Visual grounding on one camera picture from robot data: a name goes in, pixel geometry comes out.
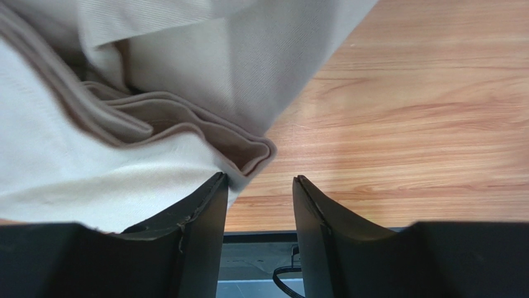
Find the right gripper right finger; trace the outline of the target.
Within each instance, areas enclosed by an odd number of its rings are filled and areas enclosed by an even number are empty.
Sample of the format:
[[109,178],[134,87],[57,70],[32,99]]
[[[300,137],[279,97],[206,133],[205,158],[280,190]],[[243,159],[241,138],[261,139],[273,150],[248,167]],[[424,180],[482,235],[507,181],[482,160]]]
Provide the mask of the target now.
[[307,297],[527,297],[528,224],[417,222],[395,232],[306,177],[292,195]]

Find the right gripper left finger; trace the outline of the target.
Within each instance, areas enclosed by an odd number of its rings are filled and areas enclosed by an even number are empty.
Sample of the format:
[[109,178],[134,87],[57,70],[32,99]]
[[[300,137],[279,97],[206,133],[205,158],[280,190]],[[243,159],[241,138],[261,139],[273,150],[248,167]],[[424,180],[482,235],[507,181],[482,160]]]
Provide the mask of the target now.
[[121,233],[79,223],[1,227],[2,297],[214,297],[228,199],[217,173]]

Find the beige t shirt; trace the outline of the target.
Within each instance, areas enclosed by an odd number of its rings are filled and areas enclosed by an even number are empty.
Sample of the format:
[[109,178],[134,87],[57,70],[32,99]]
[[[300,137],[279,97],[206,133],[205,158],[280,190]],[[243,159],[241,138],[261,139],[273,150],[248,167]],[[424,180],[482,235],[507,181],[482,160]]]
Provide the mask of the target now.
[[374,1],[2,1],[1,218],[121,232],[276,156]]

